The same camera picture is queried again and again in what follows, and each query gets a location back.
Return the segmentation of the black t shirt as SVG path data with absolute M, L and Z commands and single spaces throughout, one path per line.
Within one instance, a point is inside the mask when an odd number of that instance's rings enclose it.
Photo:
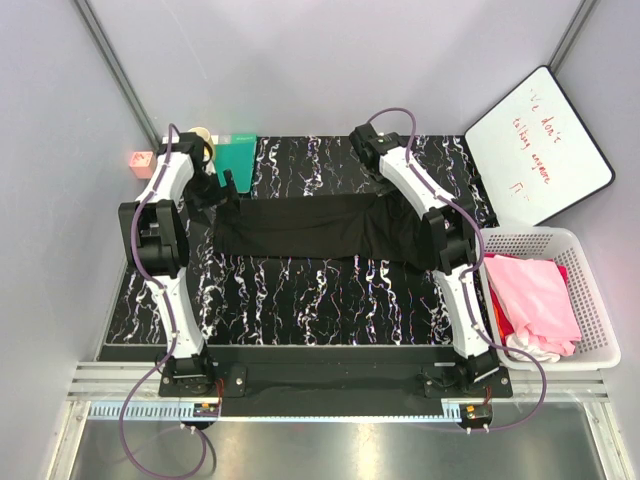
M 257 257 L 371 260 L 434 270 L 429 237 L 409 202 L 386 195 L 346 194 L 242 199 L 216 209 L 214 249 Z

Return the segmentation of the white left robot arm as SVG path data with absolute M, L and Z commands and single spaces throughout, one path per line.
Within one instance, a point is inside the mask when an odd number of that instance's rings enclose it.
M 157 154 L 158 166 L 143 192 L 118 208 L 123 245 L 128 265 L 150 289 L 165 331 L 167 353 L 154 367 L 161 374 L 159 394 L 204 396 L 221 381 L 188 294 L 190 247 L 178 203 L 184 201 L 195 215 L 209 207 L 237 207 L 239 194 L 231 171 L 220 182 L 213 147 L 194 131 L 170 124 Z

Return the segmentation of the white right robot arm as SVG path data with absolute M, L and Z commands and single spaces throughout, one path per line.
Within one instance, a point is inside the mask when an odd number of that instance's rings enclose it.
M 476 293 L 474 272 L 483 256 L 476 253 L 478 226 L 469 208 L 429 175 L 398 134 L 365 123 L 349 140 L 363 165 L 396 187 L 420 220 L 418 253 L 442 291 L 459 356 L 443 383 L 463 392 L 480 387 L 499 362 Z

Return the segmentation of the green book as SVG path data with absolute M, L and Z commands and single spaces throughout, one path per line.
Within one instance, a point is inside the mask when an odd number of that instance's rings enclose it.
M 213 135 L 215 170 L 224 187 L 224 172 L 230 170 L 236 190 L 248 194 L 253 182 L 257 136 L 255 134 Z

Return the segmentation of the yellow cup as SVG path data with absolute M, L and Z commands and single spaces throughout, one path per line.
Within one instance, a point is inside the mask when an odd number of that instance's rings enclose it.
M 192 127 L 190 132 L 195 133 L 204 141 L 204 159 L 213 161 L 215 159 L 215 145 L 209 130 L 204 127 Z

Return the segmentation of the pink cube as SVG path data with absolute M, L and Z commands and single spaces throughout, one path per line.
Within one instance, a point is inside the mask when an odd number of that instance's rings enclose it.
M 129 168 L 141 180 L 151 179 L 156 165 L 156 156 L 152 151 L 135 151 L 129 160 Z

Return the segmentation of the whiteboard with red writing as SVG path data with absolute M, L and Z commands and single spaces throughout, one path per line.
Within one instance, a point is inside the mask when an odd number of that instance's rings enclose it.
M 539 225 L 615 180 L 613 167 L 546 66 L 521 81 L 464 137 L 501 225 Z

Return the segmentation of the pink t shirt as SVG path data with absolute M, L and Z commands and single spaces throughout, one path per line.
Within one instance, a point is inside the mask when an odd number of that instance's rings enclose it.
M 561 357 L 571 355 L 580 331 L 556 265 L 489 254 L 484 266 L 514 333 Z

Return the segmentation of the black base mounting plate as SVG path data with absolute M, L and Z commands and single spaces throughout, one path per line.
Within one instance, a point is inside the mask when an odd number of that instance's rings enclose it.
M 441 401 L 509 399 L 500 367 L 478 388 L 446 386 L 459 356 L 447 346 L 214 346 L 209 350 L 221 386 L 224 418 L 328 420 L 414 417 L 442 413 Z

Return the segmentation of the white t shirt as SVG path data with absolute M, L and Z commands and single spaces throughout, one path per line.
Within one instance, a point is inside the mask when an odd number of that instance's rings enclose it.
M 521 339 L 515 333 L 505 337 L 505 346 L 508 348 L 507 355 L 517 361 L 531 362 L 532 357 L 540 363 L 557 363 L 561 358 L 559 354 L 530 344 L 528 339 Z

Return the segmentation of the white plastic laundry basket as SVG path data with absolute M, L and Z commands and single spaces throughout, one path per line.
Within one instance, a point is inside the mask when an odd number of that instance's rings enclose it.
M 577 237 L 552 227 L 495 227 L 482 230 L 486 251 L 522 261 L 544 260 L 565 272 L 565 291 L 580 338 L 574 351 L 556 362 L 542 363 L 547 372 L 610 369 L 621 360 L 620 348 L 597 283 Z

